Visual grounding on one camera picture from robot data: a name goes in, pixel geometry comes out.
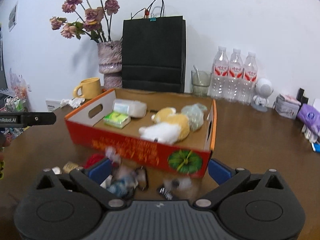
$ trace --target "plastic bag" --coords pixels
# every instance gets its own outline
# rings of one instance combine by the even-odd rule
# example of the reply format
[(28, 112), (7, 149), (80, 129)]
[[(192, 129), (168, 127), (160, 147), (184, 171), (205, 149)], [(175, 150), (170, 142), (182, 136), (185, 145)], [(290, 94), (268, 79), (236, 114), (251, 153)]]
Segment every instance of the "plastic bag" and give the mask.
[(189, 118), (191, 131), (194, 132), (203, 125), (203, 112), (206, 110), (208, 110), (207, 107), (199, 103), (182, 108), (181, 113)]

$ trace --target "binder clip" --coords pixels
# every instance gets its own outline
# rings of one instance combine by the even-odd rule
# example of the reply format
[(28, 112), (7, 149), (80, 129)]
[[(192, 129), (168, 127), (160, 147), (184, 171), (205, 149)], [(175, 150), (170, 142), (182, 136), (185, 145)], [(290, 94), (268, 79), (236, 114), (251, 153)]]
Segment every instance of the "binder clip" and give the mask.
[(155, 22), (157, 20), (157, 15), (155, 15), (154, 13), (151, 14), (150, 17), (150, 22)]

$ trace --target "black mount arm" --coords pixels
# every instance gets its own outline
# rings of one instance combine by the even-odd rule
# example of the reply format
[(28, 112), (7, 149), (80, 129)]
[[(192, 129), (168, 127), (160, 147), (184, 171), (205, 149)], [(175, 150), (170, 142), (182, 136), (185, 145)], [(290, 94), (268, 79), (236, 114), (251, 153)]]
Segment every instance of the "black mount arm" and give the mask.
[[(72, 171), (70, 171), (70, 178), (81, 192), (84, 192), (94, 198), (105, 210), (119, 210), (125, 207), (125, 202), (123, 200), (110, 193), (105, 188), (101, 187), (97, 182), (95, 182), (93, 179), (90, 179), (86, 174), (88, 174), (86, 170), (73, 169)], [(119, 207), (110, 206), (111, 200), (116, 200), (123, 204)]]
[(17, 113), (0, 113), (0, 128), (6, 127), (27, 127), (33, 125), (54, 124), (57, 120), (56, 115), (51, 113), (33, 113), (33, 112), (17, 112)]

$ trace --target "red bottle label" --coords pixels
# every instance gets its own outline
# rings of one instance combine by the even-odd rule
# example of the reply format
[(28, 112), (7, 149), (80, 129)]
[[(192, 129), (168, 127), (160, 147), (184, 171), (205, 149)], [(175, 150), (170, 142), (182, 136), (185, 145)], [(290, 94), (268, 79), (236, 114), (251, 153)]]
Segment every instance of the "red bottle label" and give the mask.
[(242, 78), (243, 68), (241, 67), (232, 67), (229, 68), (229, 77)]
[(255, 81), (257, 79), (256, 71), (245, 71), (244, 72), (244, 80), (247, 81)]
[(228, 75), (228, 66), (214, 66), (214, 73), (216, 76), (227, 76)]

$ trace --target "yellow mug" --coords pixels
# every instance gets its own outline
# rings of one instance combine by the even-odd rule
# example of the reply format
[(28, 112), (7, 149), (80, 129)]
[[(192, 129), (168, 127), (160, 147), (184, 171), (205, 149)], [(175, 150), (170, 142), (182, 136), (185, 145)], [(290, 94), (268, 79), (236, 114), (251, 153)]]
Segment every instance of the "yellow mug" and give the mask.
[(100, 78), (87, 78), (80, 82), (79, 86), (73, 90), (74, 98), (92, 99), (101, 94)]

